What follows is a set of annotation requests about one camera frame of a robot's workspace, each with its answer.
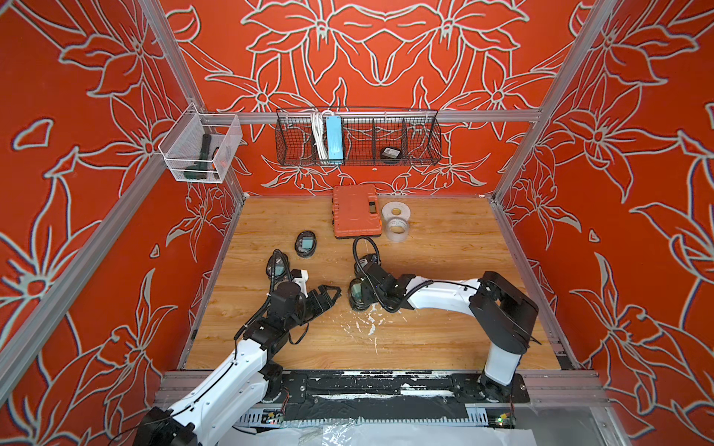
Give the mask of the black round zip pouch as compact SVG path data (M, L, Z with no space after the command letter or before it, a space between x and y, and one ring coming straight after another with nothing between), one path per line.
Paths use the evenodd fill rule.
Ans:
M265 269L266 275L269 279L280 282L286 278L288 265L289 260L286 255L276 250L267 261Z

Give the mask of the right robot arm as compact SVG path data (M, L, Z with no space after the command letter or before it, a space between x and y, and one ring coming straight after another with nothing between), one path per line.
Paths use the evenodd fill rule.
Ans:
M503 399L511 392L522 357L535 340L539 308L499 273L487 271L480 279L448 281L414 274L394 277L377 260L355 263L358 292L351 292L353 310L378 304L383 310L445 310L474 317L490 341L485 367L479 376L483 392Z

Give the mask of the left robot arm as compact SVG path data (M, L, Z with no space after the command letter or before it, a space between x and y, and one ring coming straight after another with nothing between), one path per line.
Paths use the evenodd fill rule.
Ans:
M234 337L234 351L194 390L167 410L152 408L139 423L135 445L215 445L238 419L266 396L279 393L283 368L273 357L291 331L331 310L338 286L312 291L295 279L271 288L263 305Z

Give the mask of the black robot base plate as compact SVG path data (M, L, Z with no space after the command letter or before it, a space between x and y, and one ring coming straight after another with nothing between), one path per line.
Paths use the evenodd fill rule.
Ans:
M474 371L285 372L281 392L243 414L236 427L278 429L330 423L422 423L514 427L509 419L531 403L524 378L489 388Z

